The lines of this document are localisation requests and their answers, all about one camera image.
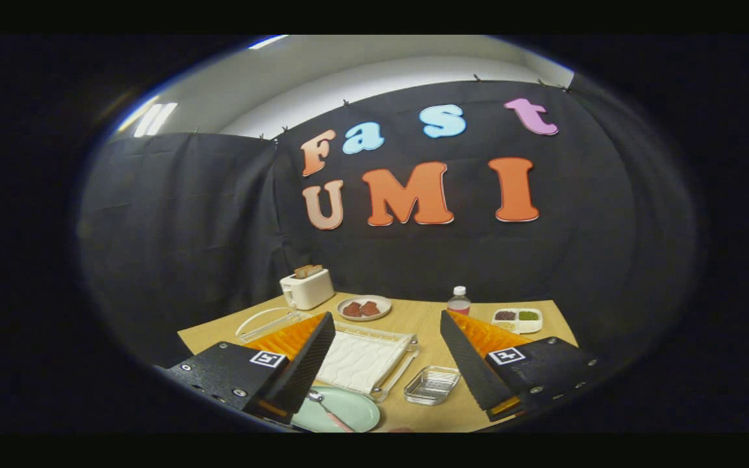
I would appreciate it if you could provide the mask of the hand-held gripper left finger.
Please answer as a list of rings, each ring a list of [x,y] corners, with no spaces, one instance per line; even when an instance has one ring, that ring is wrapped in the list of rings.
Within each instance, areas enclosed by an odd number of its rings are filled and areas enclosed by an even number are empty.
[[[164,375],[229,410],[289,424],[334,338],[334,317],[321,312],[250,343],[212,344],[166,368]]]

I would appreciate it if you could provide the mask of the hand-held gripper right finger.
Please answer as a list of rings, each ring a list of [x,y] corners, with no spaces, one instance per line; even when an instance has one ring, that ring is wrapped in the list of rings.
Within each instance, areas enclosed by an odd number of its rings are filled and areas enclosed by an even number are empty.
[[[543,411],[603,381],[603,359],[558,337],[532,341],[446,310],[440,334],[490,421]]]

